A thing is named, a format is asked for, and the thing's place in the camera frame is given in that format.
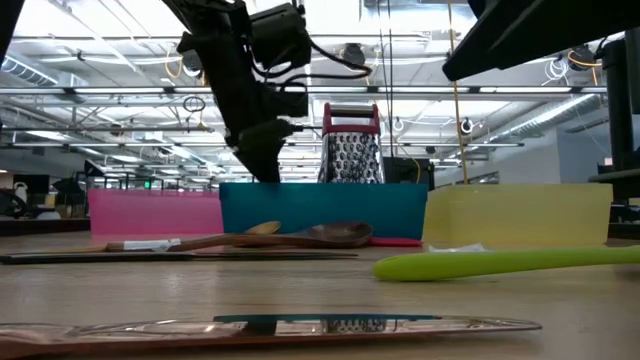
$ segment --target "pink bin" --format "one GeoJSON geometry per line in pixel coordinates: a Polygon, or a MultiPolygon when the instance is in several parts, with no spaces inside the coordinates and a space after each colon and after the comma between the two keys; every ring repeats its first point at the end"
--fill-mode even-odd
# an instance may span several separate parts
{"type": "Polygon", "coordinates": [[[91,189],[89,211],[94,244],[223,232],[217,192],[91,189]]]}

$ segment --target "box grater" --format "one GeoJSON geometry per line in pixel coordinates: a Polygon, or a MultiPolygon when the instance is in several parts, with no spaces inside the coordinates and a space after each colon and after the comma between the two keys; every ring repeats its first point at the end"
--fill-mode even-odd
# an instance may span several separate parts
{"type": "Polygon", "coordinates": [[[324,104],[319,182],[384,182],[378,107],[324,104]]]}

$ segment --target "plastic bin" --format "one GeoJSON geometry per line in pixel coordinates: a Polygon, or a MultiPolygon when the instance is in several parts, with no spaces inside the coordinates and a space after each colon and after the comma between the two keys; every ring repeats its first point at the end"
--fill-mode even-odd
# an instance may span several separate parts
{"type": "Polygon", "coordinates": [[[91,189],[89,207],[91,234],[104,241],[223,232],[215,192],[91,189]]]}
{"type": "Polygon", "coordinates": [[[439,249],[600,246],[610,184],[458,185],[429,193],[422,242],[439,249]]]}
{"type": "Polygon", "coordinates": [[[283,234],[331,222],[362,221],[373,235],[420,239],[427,201],[425,184],[220,184],[226,232],[266,221],[283,234]]]}

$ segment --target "yellow bin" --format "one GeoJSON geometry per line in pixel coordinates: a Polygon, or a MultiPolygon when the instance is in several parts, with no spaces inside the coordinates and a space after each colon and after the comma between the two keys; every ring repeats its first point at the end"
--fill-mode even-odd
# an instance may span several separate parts
{"type": "Polygon", "coordinates": [[[600,246],[612,201],[610,184],[447,186],[429,193],[422,242],[427,251],[600,246]]]}

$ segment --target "teal bin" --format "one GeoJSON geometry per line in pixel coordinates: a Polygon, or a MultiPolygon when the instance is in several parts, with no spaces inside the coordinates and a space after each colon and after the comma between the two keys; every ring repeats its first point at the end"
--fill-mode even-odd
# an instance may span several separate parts
{"type": "Polygon", "coordinates": [[[280,221],[281,233],[318,224],[359,221],[373,235],[422,237],[425,184],[220,184],[222,220],[227,233],[280,221]]]}

